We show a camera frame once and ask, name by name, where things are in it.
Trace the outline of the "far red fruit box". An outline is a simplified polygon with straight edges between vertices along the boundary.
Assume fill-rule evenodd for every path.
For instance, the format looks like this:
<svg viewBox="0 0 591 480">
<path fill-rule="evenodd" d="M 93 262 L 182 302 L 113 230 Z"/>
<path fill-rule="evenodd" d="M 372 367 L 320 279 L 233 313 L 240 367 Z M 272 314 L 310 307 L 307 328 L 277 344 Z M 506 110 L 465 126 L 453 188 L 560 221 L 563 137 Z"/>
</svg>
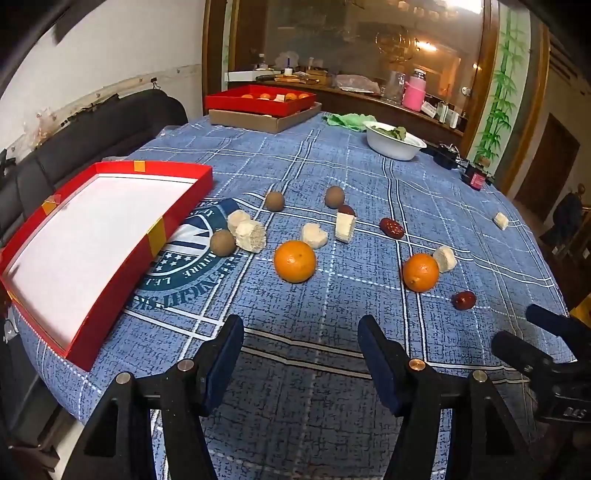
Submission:
<svg viewBox="0 0 591 480">
<path fill-rule="evenodd" d="M 315 106 L 317 95 L 273 85 L 249 84 L 205 97 L 206 110 L 223 110 L 283 118 Z"/>
</svg>

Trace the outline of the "beige cake chunk small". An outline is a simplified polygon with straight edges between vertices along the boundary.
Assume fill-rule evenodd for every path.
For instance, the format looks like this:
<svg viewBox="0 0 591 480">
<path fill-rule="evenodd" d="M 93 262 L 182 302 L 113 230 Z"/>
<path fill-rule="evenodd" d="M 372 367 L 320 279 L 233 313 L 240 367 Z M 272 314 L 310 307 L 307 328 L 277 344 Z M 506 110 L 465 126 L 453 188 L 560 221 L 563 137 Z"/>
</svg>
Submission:
<svg viewBox="0 0 591 480">
<path fill-rule="evenodd" d="M 231 214 L 228 215 L 228 231 L 230 232 L 230 234 L 232 236 L 235 236 L 236 229 L 238 228 L 238 225 L 240 223 L 242 223 L 243 221 L 246 221 L 249 219 L 250 219 L 249 213 L 247 213 L 243 210 L 238 209 L 238 210 L 232 211 Z"/>
</svg>

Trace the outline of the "brown round longan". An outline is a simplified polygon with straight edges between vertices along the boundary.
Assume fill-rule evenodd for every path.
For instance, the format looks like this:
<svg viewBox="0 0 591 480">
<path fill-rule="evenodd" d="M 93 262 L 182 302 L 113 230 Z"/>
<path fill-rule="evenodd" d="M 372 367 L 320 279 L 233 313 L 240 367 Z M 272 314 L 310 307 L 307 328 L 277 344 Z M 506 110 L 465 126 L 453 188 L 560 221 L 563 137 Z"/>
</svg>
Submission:
<svg viewBox="0 0 591 480">
<path fill-rule="evenodd" d="M 266 210 L 269 210 L 272 212 L 283 211 L 283 208 L 284 208 L 283 193 L 281 193 L 280 191 L 270 191 L 270 193 L 267 193 L 266 199 L 264 199 L 264 207 L 266 207 Z"/>
<path fill-rule="evenodd" d="M 325 191 L 325 205 L 331 209 L 339 209 L 345 203 L 345 192 L 340 186 L 331 186 Z"/>
<path fill-rule="evenodd" d="M 216 230 L 211 236 L 211 252 L 218 257 L 228 257 L 235 253 L 235 237 L 226 230 Z"/>
</svg>

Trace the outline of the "brown cardboard box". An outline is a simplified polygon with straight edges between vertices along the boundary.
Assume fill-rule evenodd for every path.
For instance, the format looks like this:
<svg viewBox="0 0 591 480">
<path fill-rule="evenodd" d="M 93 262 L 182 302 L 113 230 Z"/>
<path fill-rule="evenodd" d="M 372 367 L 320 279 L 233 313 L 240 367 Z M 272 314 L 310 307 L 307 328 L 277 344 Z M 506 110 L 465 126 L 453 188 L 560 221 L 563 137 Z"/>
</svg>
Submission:
<svg viewBox="0 0 591 480">
<path fill-rule="evenodd" d="M 277 134 L 315 117 L 315 115 L 321 112 L 321 109 L 322 104 L 315 102 L 307 110 L 281 118 L 270 115 L 211 109 L 208 117 L 212 125 Z"/>
</svg>

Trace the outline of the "red jujube date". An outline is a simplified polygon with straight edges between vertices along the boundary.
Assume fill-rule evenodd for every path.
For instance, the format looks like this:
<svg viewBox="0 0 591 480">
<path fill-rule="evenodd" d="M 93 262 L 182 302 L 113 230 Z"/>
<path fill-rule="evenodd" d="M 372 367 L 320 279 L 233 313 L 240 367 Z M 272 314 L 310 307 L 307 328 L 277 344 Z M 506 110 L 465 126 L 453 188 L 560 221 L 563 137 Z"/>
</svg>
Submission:
<svg viewBox="0 0 591 480">
<path fill-rule="evenodd" d="M 452 297 L 453 306 L 460 311 L 472 309 L 477 303 L 477 297 L 472 291 L 462 291 Z"/>
<path fill-rule="evenodd" d="M 400 240 L 405 235 L 404 227 L 394 219 L 383 218 L 379 226 L 381 231 L 390 238 Z"/>
</svg>

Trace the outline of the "beige cake chunk large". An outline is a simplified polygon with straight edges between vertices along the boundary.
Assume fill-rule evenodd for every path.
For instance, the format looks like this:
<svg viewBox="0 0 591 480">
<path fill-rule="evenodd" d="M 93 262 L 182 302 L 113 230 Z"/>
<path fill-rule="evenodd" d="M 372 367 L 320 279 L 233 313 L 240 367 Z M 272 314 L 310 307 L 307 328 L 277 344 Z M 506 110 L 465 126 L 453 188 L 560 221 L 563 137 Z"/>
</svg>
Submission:
<svg viewBox="0 0 591 480">
<path fill-rule="evenodd" d="M 242 250 L 259 253 L 266 248 L 266 228 L 259 221 L 243 220 L 235 228 L 235 243 Z"/>
</svg>

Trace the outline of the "orange mandarin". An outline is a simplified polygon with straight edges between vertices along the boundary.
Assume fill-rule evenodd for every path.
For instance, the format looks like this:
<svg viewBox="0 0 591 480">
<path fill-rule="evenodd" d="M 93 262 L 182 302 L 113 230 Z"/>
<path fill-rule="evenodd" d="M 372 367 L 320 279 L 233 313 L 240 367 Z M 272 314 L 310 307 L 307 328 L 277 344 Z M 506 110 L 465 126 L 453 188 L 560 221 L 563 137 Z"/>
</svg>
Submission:
<svg viewBox="0 0 591 480">
<path fill-rule="evenodd" d="M 440 276 L 436 260 L 426 253 L 417 253 L 404 263 L 402 277 L 405 285 L 416 293 L 431 290 Z"/>
<path fill-rule="evenodd" d="M 273 255 L 276 274 L 289 283 L 302 283 L 311 278 L 317 268 L 315 252 L 303 241 L 284 242 Z"/>
</svg>

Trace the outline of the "red black device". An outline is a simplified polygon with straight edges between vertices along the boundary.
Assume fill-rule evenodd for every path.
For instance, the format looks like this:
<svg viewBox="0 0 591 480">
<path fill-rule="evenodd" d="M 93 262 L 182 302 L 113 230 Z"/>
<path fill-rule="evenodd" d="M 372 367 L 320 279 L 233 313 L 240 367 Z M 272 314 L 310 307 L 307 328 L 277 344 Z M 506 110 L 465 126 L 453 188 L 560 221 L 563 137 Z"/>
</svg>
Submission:
<svg viewBox="0 0 591 480">
<path fill-rule="evenodd" d="M 476 191 L 481 191 L 485 184 L 492 182 L 491 176 L 480 164 L 469 163 L 461 175 L 461 180 Z"/>
</svg>

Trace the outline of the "beige cake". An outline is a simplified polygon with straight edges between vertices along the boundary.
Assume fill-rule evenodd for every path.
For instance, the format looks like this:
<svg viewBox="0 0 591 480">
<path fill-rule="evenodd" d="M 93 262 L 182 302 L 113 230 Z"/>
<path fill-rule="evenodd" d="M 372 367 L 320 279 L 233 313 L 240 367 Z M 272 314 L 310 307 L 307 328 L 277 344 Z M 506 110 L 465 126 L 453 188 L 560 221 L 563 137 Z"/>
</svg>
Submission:
<svg viewBox="0 0 591 480">
<path fill-rule="evenodd" d="M 509 225 L 509 219 L 505 214 L 502 212 L 498 212 L 495 217 L 493 218 L 494 223 L 497 225 L 499 229 L 505 231 Z"/>
<path fill-rule="evenodd" d="M 454 251 L 447 245 L 438 247 L 433 252 L 432 257 L 436 261 L 440 273 L 447 273 L 453 270 L 457 265 L 457 259 Z"/>
</svg>

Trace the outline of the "wooden sideboard counter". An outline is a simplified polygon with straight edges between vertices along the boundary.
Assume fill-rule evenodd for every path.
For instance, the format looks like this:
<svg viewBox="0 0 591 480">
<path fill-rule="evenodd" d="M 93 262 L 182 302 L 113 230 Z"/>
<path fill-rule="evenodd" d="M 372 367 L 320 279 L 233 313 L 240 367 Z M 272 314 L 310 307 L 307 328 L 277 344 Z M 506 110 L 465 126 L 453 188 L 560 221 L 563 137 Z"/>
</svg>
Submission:
<svg viewBox="0 0 591 480">
<path fill-rule="evenodd" d="M 423 113 L 405 109 L 372 95 L 346 92 L 341 89 L 318 85 L 304 85 L 276 81 L 228 81 L 228 87 L 238 87 L 243 85 L 284 87 L 296 90 L 297 93 L 314 93 L 317 95 L 317 100 L 322 104 L 322 108 L 325 112 L 373 115 L 382 123 L 393 126 L 403 126 L 410 133 L 433 144 L 453 143 L 459 147 L 463 137 L 461 131 L 451 129 L 447 124 L 442 124 L 438 120 L 432 119 Z"/>
</svg>

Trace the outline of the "red tray white inside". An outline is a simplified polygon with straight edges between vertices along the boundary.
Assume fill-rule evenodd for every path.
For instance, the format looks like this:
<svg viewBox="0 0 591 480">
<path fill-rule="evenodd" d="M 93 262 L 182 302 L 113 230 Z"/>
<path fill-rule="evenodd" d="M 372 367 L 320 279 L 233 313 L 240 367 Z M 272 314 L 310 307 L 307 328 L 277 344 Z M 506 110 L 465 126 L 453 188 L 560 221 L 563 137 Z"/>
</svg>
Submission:
<svg viewBox="0 0 591 480">
<path fill-rule="evenodd" d="M 12 306 L 59 357 L 90 370 L 137 282 L 212 186 L 208 165 L 91 165 L 46 198 L 2 249 Z"/>
</svg>

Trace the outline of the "green cloth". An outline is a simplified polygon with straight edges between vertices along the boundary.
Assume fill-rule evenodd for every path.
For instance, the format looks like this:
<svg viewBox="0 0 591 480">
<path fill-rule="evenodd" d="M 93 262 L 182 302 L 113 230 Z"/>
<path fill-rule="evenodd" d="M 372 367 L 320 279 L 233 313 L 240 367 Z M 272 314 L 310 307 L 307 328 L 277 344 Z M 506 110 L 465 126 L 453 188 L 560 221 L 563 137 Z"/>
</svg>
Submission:
<svg viewBox="0 0 591 480">
<path fill-rule="evenodd" d="M 376 121 L 376 118 L 373 115 L 356 113 L 325 113 L 322 118 L 329 126 L 342 127 L 354 132 L 365 132 L 367 130 L 367 123 Z"/>
</svg>

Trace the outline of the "beige cake chunk heart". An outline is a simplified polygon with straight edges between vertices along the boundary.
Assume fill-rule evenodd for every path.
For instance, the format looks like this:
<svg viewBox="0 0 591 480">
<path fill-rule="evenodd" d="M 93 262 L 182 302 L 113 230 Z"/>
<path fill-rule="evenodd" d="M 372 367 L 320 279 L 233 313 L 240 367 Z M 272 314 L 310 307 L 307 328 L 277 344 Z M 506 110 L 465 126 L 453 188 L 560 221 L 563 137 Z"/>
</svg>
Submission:
<svg viewBox="0 0 591 480">
<path fill-rule="evenodd" d="M 305 223 L 301 227 L 301 241 L 310 246 L 311 249 L 322 248 L 328 242 L 328 233 L 322 230 L 318 223 Z"/>
</svg>

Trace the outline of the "black leather sofa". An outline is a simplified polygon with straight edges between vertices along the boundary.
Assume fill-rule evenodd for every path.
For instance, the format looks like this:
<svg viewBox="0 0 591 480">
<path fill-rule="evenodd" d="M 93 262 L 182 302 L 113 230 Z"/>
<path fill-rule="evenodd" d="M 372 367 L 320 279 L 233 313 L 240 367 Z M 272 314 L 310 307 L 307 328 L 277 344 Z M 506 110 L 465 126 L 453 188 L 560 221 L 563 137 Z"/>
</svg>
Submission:
<svg viewBox="0 0 591 480">
<path fill-rule="evenodd" d="M 21 161 L 1 152 L 1 244 L 43 201 L 89 165 L 125 157 L 167 126 L 187 122 L 182 104 L 161 90 L 144 90 L 74 115 L 69 124 Z"/>
</svg>

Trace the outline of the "white bowl with greens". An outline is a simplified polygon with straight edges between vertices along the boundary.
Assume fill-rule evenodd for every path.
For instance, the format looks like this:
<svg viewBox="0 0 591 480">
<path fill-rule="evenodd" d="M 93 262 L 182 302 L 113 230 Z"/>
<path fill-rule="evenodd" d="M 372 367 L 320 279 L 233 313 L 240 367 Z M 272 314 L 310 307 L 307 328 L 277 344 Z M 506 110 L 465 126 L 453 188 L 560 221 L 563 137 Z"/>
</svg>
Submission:
<svg viewBox="0 0 591 480">
<path fill-rule="evenodd" d="M 411 161 L 427 147 L 417 136 L 404 127 L 394 127 L 378 121 L 365 121 L 367 143 L 370 148 L 388 158 L 399 161 Z"/>
</svg>

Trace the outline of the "black charger box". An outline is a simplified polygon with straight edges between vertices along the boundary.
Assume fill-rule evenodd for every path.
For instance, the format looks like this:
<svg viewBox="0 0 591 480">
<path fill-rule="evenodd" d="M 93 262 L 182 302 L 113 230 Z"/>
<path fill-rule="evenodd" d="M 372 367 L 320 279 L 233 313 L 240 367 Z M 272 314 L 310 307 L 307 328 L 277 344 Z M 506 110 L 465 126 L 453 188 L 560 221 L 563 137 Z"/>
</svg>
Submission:
<svg viewBox="0 0 591 480">
<path fill-rule="evenodd" d="M 441 167 L 452 170 L 457 169 L 460 166 L 460 152 L 459 149 L 453 144 L 440 143 L 435 148 L 433 154 L 434 161 Z"/>
</svg>

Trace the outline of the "pink thermos bottle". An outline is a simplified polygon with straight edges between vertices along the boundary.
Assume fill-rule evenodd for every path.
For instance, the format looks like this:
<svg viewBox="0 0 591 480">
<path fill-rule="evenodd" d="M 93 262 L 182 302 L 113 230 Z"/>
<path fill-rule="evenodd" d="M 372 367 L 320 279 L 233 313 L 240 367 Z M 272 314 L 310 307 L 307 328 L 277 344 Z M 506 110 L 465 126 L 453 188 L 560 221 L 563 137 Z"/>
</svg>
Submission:
<svg viewBox="0 0 591 480">
<path fill-rule="evenodd" d="M 403 106 L 409 110 L 420 112 L 425 101 L 426 86 L 426 73 L 416 68 L 406 81 Z"/>
</svg>

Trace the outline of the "blue plaid tablecloth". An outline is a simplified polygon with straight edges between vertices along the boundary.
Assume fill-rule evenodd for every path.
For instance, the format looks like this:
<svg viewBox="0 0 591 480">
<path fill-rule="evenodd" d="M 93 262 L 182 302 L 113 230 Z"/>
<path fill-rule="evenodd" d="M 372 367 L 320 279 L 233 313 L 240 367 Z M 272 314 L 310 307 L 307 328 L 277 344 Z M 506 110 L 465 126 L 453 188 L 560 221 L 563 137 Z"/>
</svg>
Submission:
<svg viewBox="0 0 591 480">
<path fill-rule="evenodd" d="M 276 135 L 201 118 L 134 157 L 211 166 L 213 188 L 185 222 L 183 247 L 165 249 L 152 264 L 90 371 L 59 358 L 17 320 L 33 367 L 75 418 L 90 417 L 117 373 L 163 372 L 235 314 L 245 324 L 242 352 L 221 406 L 202 422 L 218 477 L 378 479 L 401 422 L 381 404 L 360 352 L 356 329 L 369 314 L 413 358 L 459 376 L 486 372 L 525 439 L 544 436 L 525 378 L 491 353 L 490 342 L 507 330 L 568 361 L 564 342 L 525 318 L 531 304 L 558 314 L 566 304 L 531 229 L 494 187 L 473 190 L 426 154 L 384 157 L 362 133 L 322 116 Z M 334 185 L 356 212 L 349 243 L 335 239 L 339 211 L 325 205 Z M 264 207 L 270 191 L 283 193 L 283 211 Z M 228 230 L 238 209 L 266 228 L 266 248 L 236 246 L 218 257 L 211 236 Z M 505 231 L 493 221 L 498 212 L 509 219 Z M 385 235 L 383 218 L 398 221 L 404 237 Z M 328 242 L 313 249 L 314 275 L 289 283 L 276 274 L 273 255 L 301 241 L 305 223 L 318 223 Z M 431 290 L 410 290 L 404 263 L 442 245 L 453 249 L 456 267 Z M 472 309 L 453 306 L 462 291 L 476 295 Z"/>
</svg>

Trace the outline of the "white cake block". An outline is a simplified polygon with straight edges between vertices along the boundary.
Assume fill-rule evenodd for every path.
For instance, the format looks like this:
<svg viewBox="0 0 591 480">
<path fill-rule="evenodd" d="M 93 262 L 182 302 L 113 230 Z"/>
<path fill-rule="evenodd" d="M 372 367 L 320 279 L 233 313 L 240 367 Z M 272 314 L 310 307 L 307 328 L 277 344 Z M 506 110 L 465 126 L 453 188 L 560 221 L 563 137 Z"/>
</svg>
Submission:
<svg viewBox="0 0 591 480">
<path fill-rule="evenodd" d="M 355 215 L 339 212 L 335 220 L 335 239 L 342 243 L 349 243 L 353 238 L 355 226 Z"/>
</svg>

